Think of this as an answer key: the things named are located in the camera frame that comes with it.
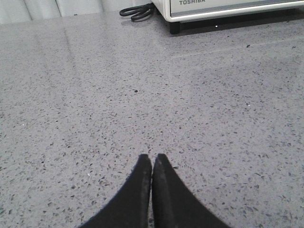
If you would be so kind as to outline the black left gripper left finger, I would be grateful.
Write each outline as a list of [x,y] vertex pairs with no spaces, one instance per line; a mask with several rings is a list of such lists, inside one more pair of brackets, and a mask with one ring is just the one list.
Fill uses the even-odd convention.
[[150,200],[152,165],[147,154],[141,154],[134,170],[117,194],[81,227],[146,228]]

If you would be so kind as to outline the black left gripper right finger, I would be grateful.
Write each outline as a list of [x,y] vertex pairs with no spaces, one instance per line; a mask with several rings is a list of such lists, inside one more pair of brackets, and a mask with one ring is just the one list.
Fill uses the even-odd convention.
[[158,154],[152,175],[156,228],[227,228],[185,186],[165,154]]

